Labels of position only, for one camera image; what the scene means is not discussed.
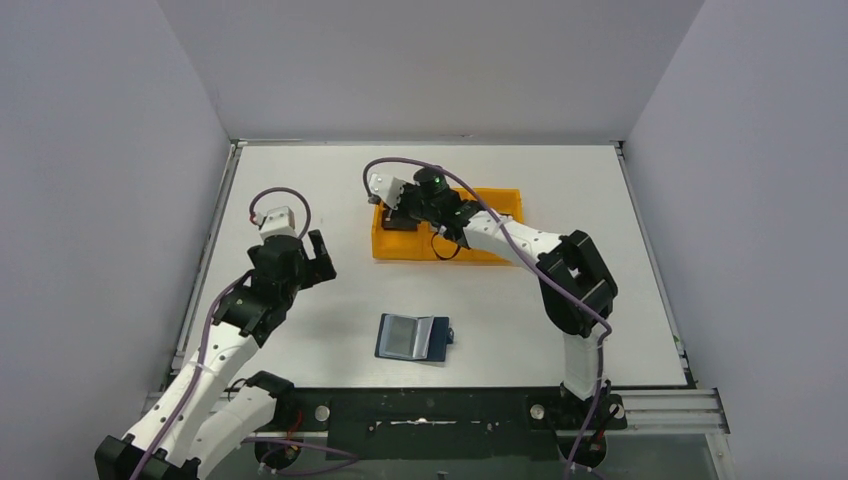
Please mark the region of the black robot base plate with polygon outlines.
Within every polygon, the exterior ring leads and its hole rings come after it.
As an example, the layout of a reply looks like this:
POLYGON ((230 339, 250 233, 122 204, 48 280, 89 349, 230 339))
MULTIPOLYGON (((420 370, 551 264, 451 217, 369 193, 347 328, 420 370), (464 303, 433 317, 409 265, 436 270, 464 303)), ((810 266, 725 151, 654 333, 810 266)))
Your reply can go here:
POLYGON ((598 406, 562 388, 296 388, 262 434, 326 441, 328 460, 567 458, 595 467, 606 435, 628 425, 623 399, 598 406))

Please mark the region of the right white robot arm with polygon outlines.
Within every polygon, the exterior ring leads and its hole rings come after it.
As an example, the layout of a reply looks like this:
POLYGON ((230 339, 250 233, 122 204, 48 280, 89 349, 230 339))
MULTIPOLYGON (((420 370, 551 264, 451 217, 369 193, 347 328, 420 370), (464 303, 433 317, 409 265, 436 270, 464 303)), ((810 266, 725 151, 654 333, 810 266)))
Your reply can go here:
POLYGON ((564 335, 564 417, 578 427, 595 426, 608 391, 603 346, 619 289, 592 238, 581 230, 555 234, 529 227, 495 210, 469 185, 454 190, 449 172, 418 167, 411 182, 363 173, 370 202, 429 225, 460 249, 487 252, 532 273, 545 314, 564 335))

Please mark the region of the black cards stack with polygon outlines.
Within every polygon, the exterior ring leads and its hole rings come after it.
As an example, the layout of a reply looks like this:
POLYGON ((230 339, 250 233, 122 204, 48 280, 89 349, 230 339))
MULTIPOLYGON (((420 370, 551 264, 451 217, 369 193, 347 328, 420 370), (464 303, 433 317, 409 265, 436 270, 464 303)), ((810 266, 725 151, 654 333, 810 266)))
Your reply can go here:
POLYGON ((382 212, 380 226, 383 230, 415 232, 418 229, 418 225, 419 222, 415 219, 396 214, 393 210, 384 210, 382 212))

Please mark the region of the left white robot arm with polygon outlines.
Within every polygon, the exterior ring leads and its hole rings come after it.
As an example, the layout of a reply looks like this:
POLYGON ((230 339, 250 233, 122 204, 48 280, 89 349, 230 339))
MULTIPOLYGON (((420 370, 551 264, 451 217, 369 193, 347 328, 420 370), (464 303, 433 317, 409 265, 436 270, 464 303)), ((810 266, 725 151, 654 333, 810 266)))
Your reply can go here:
POLYGON ((195 353, 154 406, 94 454, 100 479, 200 479, 253 430, 295 416, 288 381, 263 372, 259 387, 238 395, 229 414, 211 409, 234 376, 287 317, 297 294, 337 273, 319 230, 309 255, 297 236, 264 236, 248 250, 252 267, 218 294, 195 353))

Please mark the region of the blue card holder wallet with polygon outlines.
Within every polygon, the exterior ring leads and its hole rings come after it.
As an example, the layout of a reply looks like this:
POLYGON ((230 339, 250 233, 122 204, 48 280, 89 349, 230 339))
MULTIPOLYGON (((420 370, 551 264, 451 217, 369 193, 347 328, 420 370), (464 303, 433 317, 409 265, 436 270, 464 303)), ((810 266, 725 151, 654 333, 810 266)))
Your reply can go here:
POLYGON ((454 343, 454 330, 446 316, 407 316, 384 313, 374 350, 376 358, 442 363, 454 343))

